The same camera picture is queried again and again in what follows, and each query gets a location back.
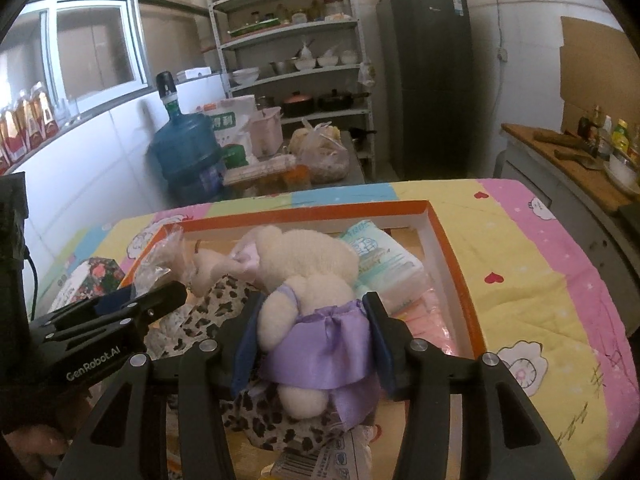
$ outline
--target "cardboard box lid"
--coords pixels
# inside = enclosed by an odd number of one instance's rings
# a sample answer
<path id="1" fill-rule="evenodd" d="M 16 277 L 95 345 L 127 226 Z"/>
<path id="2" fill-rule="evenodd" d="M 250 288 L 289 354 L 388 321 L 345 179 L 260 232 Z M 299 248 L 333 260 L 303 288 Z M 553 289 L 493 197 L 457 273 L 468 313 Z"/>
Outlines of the cardboard box lid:
<path id="1" fill-rule="evenodd" d="M 617 123 L 640 123 L 640 59 L 624 34 L 601 23 L 562 16 L 562 130 L 574 132 L 599 104 Z"/>

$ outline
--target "human hand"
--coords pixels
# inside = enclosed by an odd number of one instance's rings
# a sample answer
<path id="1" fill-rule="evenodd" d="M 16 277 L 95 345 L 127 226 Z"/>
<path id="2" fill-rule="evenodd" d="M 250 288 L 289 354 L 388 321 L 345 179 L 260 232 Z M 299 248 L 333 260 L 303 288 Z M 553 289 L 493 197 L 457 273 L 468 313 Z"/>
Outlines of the human hand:
<path id="1" fill-rule="evenodd" d="M 42 456 L 65 454 L 68 440 L 80 429 L 91 412 L 91 405 L 84 394 L 66 402 L 56 412 L 56 418 L 62 431 L 44 424 L 24 426 L 4 436 L 25 471 L 35 479 L 48 476 Z"/>

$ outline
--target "refrigerator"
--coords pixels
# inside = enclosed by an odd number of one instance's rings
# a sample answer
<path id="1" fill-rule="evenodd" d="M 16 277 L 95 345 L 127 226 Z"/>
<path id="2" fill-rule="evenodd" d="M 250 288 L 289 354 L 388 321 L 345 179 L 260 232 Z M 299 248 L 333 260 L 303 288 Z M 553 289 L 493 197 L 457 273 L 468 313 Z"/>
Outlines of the refrigerator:
<path id="1" fill-rule="evenodd" d="M 391 164 L 403 180 L 466 178 L 472 117 L 466 0 L 380 0 Z"/>

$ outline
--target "kitchen cabinet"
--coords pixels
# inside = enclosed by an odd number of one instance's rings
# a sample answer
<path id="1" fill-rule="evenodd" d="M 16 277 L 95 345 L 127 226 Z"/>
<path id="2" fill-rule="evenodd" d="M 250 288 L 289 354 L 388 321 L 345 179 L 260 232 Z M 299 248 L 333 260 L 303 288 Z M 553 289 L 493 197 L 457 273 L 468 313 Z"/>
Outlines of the kitchen cabinet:
<path id="1" fill-rule="evenodd" d="M 514 135 L 508 135 L 500 177 L 523 183 L 555 215 L 606 283 L 626 334 L 635 332 L 640 327 L 640 248 L 622 221 L 607 214 L 556 163 Z"/>

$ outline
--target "bottle cap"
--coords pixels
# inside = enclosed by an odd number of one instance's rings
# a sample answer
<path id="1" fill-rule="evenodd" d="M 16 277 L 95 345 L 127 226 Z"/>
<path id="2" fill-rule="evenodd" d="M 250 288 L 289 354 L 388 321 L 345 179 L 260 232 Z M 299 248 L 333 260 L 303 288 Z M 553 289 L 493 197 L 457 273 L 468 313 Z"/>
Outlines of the bottle cap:
<path id="1" fill-rule="evenodd" d="M 171 72 L 159 73 L 156 76 L 156 87 L 158 88 L 158 93 L 161 98 L 177 92 L 175 89 L 174 76 L 171 75 Z"/>

